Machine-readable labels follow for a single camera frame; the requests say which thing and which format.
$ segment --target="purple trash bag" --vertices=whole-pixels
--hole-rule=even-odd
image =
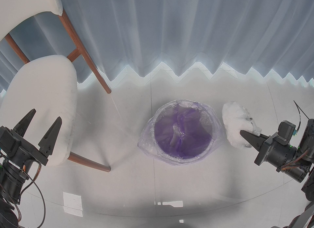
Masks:
[[[205,158],[224,136],[214,110],[186,99],[161,107],[142,131],[139,148],[148,156],[172,165]]]

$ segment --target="chair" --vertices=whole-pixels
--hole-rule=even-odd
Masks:
[[[111,90],[75,32],[61,0],[0,0],[0,10],[0,40],[5,37],[25,62],[10,83],[3,99],[0,108],[0,126],[12,129],[24,115],[35,108],[36,114],[24,138],[36,146],[51,124],[60,116],[62,126],[47,165],[56,166],[68,159],[109,172],[110,167],[71,152],[77,102],[77,77],[72,61],[81,54],[107,93]],[[59,15],[76,45],[76,49],[67,58],[52,55],[29,61],[8,34],[20,22],[44,11]]]

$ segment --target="chair backrest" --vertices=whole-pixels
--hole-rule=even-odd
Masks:
[[[25,19],[45,11],[62,15],[61,0],[0,0],[0,40]]]

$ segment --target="chair leg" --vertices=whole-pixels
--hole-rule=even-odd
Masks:
[[[80,50],[83,58],[85,59],[86,63],[88,64],[88,66],[90,67],[92,72],[95,74],[95,76],[98,79],[98,81],[100,82],[100,84],[103,86],[103,88],[105,89],[105,91],[108,94],[111,93],[110,87],[105,82],[104,78],[102,78],[102,76],[100,75],[96,65],[92,61],[92,58],[88,54],[88,52],[87,52],[85,46],[83,45],[80,37],[76,33],[76,31],[75,31],[75,29],[74,29],[74,27],[72,25],[72,22],[70,21],[68,15],[66,14],[64,9],[63,9],[62,15],[61,16],[59,15],[59,19],[61,20],[64,28],[68,32],[69,36],[71,37],[71,39],[74,42],[74,44],[76,45],[76,47]]]
[[[70,152],[69,158],[68,160],[75,162],[75,163],[79,163],[81,165],[85,165],[87,167],[91,167],[100,171],[105,171],[105,172],[110,172],[111,168],[105,165],[102,165],[100,163],[96,163],[92,160],[89,160],[87,158],[84,158],[78,154],[75,154],[73,152]]]
[[[26,57],[26,55],[23,53],[23,51],[19,48],[19,46],[16,44],[10,33],[8,33],[5,37],[8,44],[11,46],[11,48],[14,50],[14,52],[18,55],[19,58],[26,64],[29,62],[29,59]]]

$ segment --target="blue-gray curtain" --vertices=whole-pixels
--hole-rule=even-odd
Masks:
[[[195,61],[211,73],[222,62],[238,72],[274,69],[309,81],[314,74],[314,0],[62,0],[76,31],[110,80],[130,65],[140,76],[160,61],[181,75]],[[26,56],[67,56],[74,44],[52,13],[11,31]],[[0,89],[23,63],[0,42]],[[78,81],[91,73],[80,57]]]

